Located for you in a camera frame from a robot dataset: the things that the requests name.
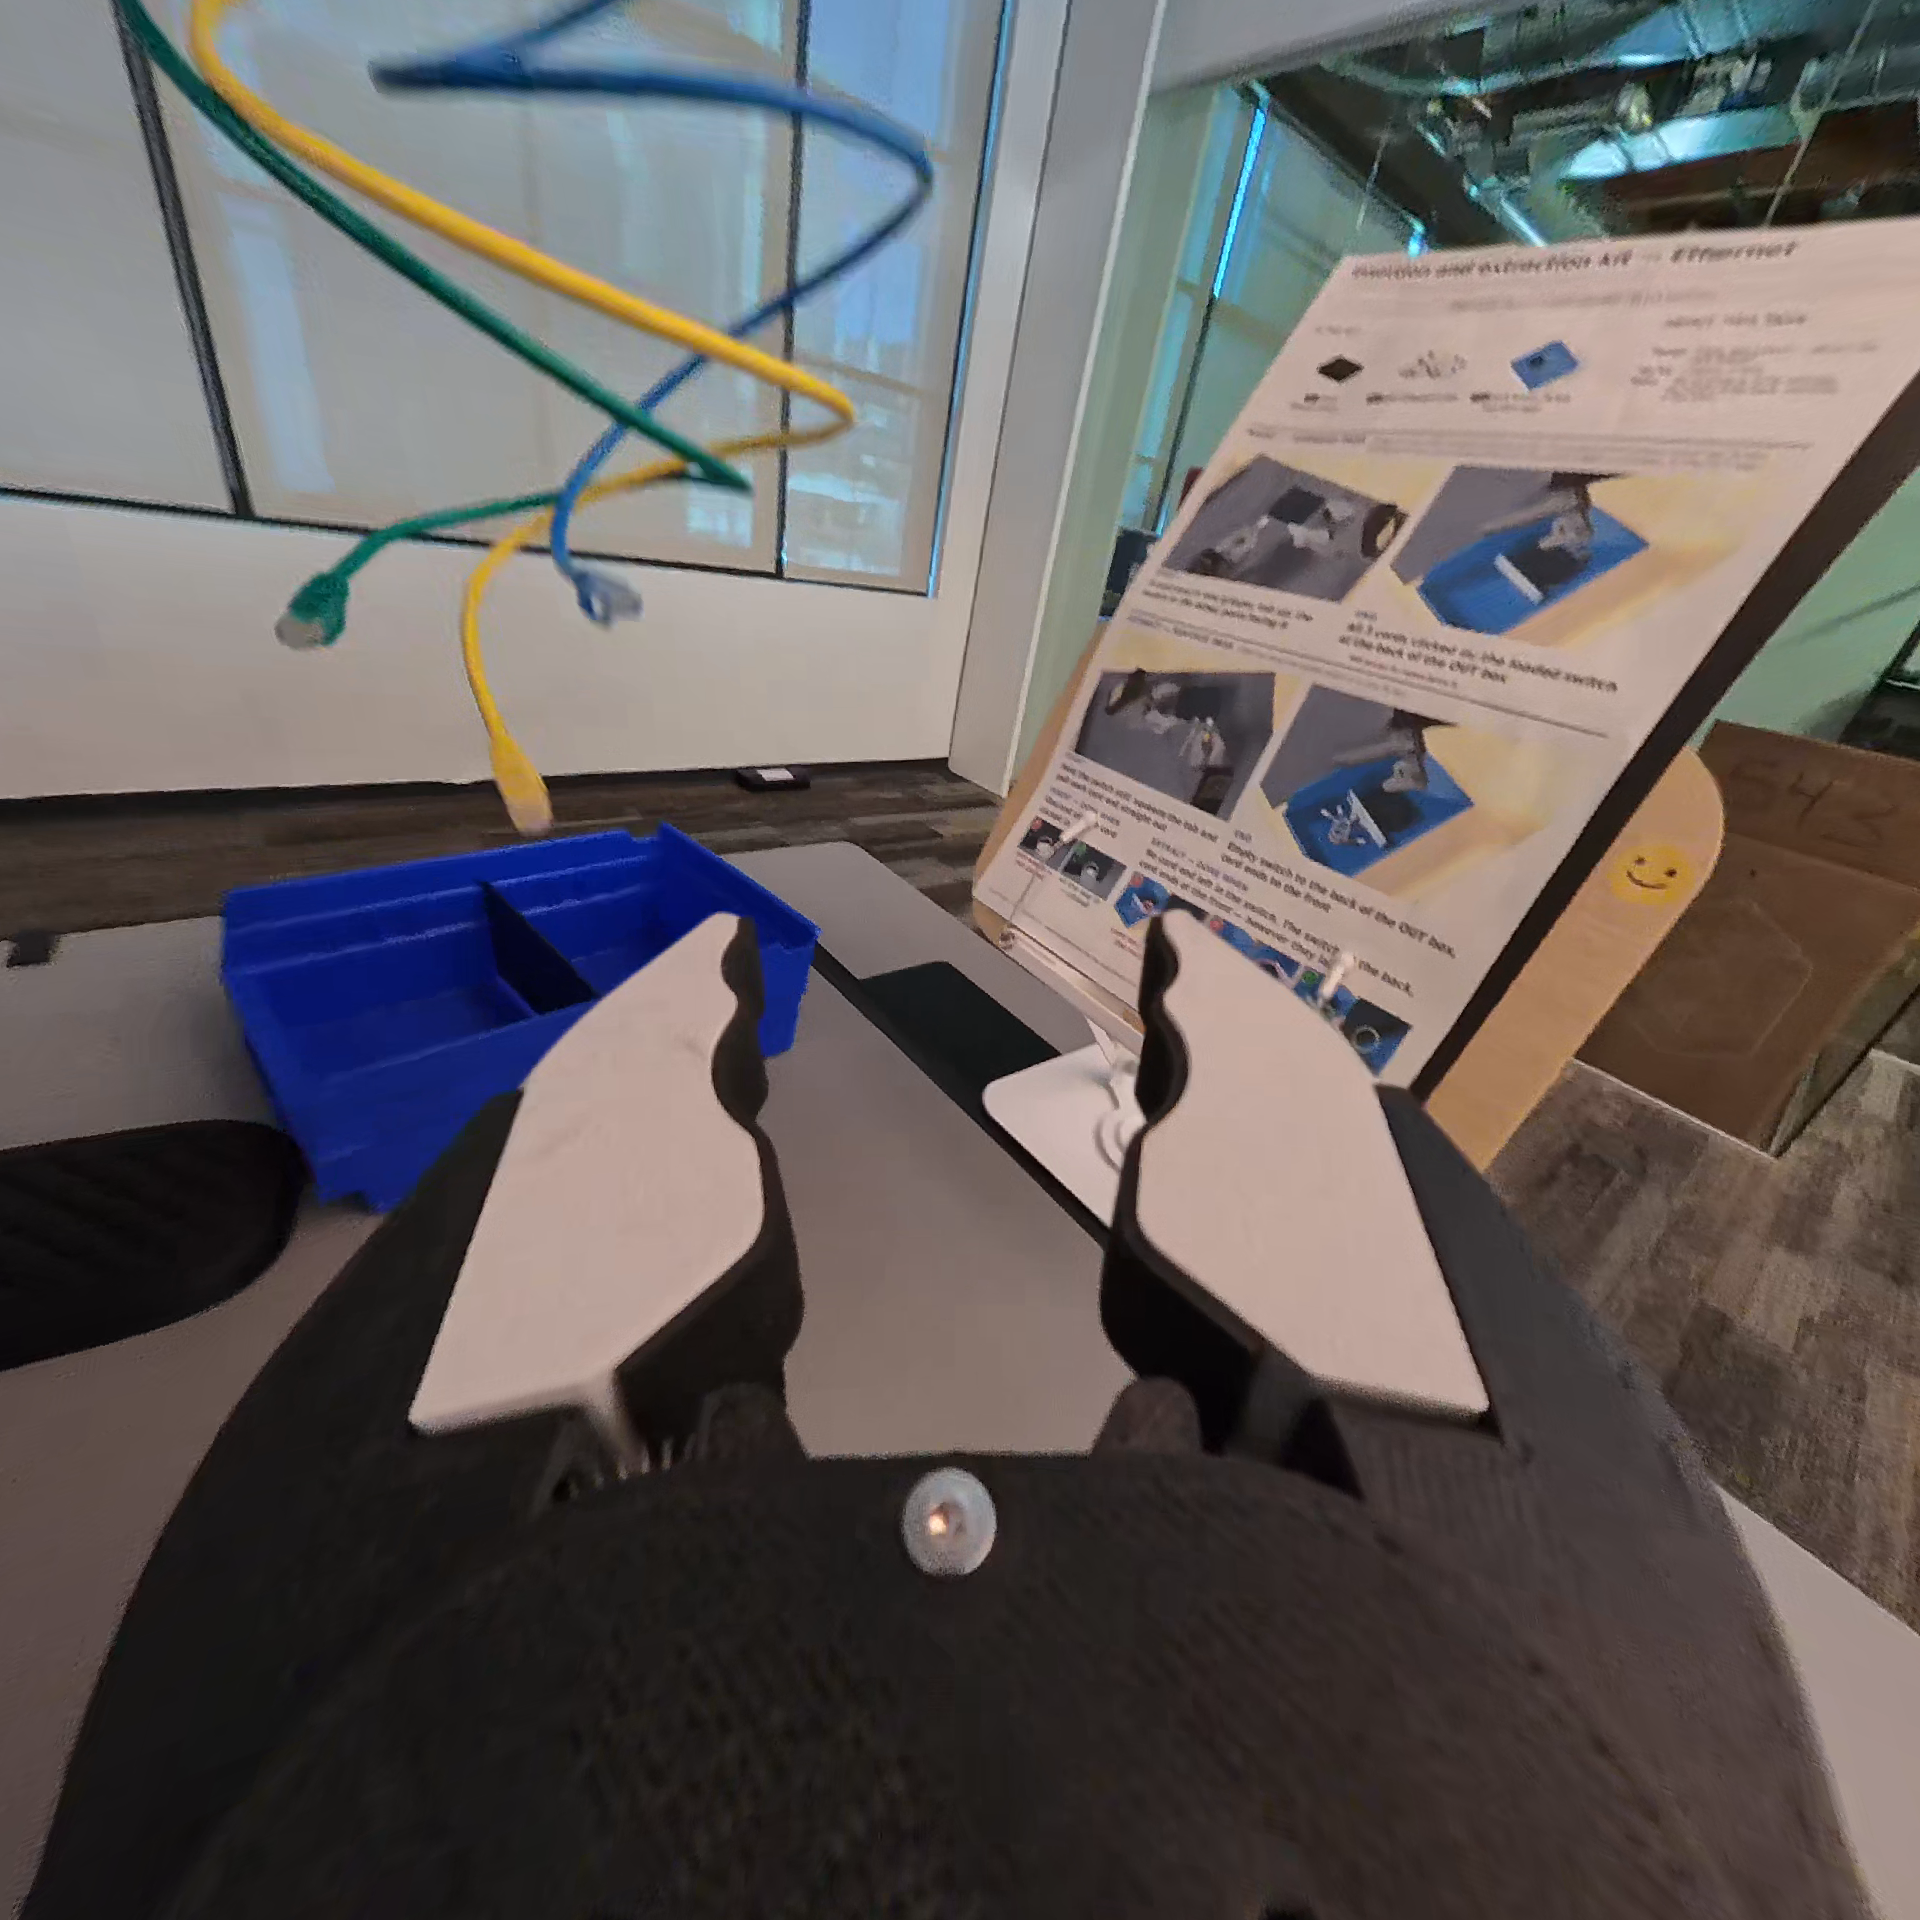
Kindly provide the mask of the blue plastic bin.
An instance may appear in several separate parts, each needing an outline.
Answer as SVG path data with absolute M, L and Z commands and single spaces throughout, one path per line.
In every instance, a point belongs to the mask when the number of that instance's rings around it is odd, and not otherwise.
M 225 900 L 225 990 L 324 1202 L 389 1215 L 494 1098 L 711 916 L 757 931 L 789 1051 L 818 927 L 671 826 L 282 881 Z

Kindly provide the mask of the large glass window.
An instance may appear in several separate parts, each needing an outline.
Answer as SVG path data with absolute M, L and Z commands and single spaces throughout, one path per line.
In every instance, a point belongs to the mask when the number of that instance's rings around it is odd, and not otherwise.
M 282 112 L 571 265 L 711 324 L 876 224 L 906 170 L 769 112 L 383 94 L 369 68 L 553 6 L 239 6 L 225 55 Z M 660 487 L 574 521 L 597 558 L 918 593 L 940 558 L 953 382 L 1001 6 L 617 6 L 570 65 L 795 81 L 929 145 L 935 192 L 874 262 L 758 335 L 854 402 L 754 494 Z M 605 420 L 383 272 L 155 75 L 110 6 L 5 6 L 5 486 L 380 526 L 548 489 Z

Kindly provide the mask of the brown cardboard box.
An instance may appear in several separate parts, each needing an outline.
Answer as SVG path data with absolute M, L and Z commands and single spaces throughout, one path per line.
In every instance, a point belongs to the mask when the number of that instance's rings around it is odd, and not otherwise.
M 1717 723 L 1713 876 L 1580 1051 L 1781 1158 L 1915 1003 L 1917 764 Z

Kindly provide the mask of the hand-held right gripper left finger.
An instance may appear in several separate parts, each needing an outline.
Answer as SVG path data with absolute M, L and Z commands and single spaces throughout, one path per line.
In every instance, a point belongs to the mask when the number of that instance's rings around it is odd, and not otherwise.
M 548 1412 L 619 1468 L 795 1451 L 799 1254 L 761 1128 L 761 955 L 711 915 L 492 1099 L 407 1202 L 443 1290 L 407 1424 Z

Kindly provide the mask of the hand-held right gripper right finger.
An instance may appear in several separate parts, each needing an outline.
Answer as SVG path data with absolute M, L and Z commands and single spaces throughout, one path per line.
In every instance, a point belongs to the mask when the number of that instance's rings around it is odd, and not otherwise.
M 1191 915 L 1147 931 L 1140 1129 L 1099 1324 L 1206 1451 L 1340 1451 L 1335 1407 L 1477 1427 L 1490 1388 L 1387 1107 L 1333 1024 Z

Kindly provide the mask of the black padded wrist rest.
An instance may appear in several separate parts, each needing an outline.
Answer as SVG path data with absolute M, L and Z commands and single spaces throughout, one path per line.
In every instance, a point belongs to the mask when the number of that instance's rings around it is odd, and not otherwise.
M 89 1353 L 227 1303 L 282 1257 L 301 1150 L 253 1120 L 180 1120 L 3 1153 L 3 1369 Z

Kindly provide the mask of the white document stand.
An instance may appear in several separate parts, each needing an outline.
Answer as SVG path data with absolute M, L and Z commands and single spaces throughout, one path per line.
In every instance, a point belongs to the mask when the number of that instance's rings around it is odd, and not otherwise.
M 1142 1034 L 991 1082 L 987 1116 L 1111 1219 L 1138 1162 L 1140 1224 L 1169 1239 L 1315 1234 L 1385 1144 L 1371 1075 L 1283 980 L 1170 907 L 1146 927 Z

